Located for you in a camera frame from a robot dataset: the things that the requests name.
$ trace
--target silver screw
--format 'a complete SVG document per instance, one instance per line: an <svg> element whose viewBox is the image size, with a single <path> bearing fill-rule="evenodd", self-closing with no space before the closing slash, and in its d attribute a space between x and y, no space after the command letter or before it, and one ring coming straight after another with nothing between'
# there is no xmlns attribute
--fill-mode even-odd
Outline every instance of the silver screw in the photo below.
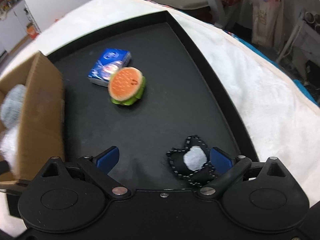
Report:
<svg viewBox="0 0 320 240"><path fill-rule="evenodd" d="M200 193L203 195L213 195L214 193L216 193L216 190L213 187L202 187L200 189Z"/></svg>
<svg viewBox="0 0 320 240"><path fill-rule="evenodd" d="M169 194L168 193L160 193L160 197L169 197Z"/></svg>
<svg viewBox="0 0 320 240"><path fill-rule="evenodd" d="M124 195L128 192L128 189L125 187L114 187L112 193L115 195Z"/></svg>

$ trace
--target white door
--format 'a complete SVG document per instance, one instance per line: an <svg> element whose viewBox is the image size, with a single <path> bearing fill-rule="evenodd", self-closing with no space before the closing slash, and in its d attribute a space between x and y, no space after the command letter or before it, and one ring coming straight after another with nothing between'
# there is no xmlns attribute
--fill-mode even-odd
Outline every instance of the white door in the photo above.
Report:
<svg viewBox="0 0 320 240"><path fill-rule="evenodd" d="M24 8L25 8L25 1L20 0L17 4L14 5L13 11L15 12L22 27L27 32L27 25L30 23L30 21L29 21L28 17L26 16Z"/></svg>
<svg viewBox="0 0 320 240"><path fill-rule="evenodd" d="M0 42L7 52L10 52L25 36L18 18L11 9L4 20L0 20Z"/></svg>

